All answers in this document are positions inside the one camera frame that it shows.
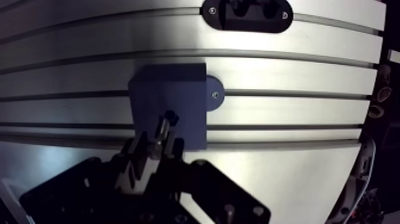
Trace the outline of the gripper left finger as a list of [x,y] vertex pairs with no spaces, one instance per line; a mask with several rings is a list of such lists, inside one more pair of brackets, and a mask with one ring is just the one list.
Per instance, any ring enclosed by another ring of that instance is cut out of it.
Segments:
[[35,223],[154,223],[135,186],[156,154],[157,141],[141,133],[110,161],[86,159],[24,193],[20,203]]

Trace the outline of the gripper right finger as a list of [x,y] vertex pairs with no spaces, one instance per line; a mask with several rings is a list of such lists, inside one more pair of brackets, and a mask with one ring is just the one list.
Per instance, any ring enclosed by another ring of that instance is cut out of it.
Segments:
[[205,159],[186,163],[182,159],[184,140],[164,144],[156,172],[158,223],[197,223],[180,203],[182,193],[214,223],[268,223],[270,210],[250,193]]

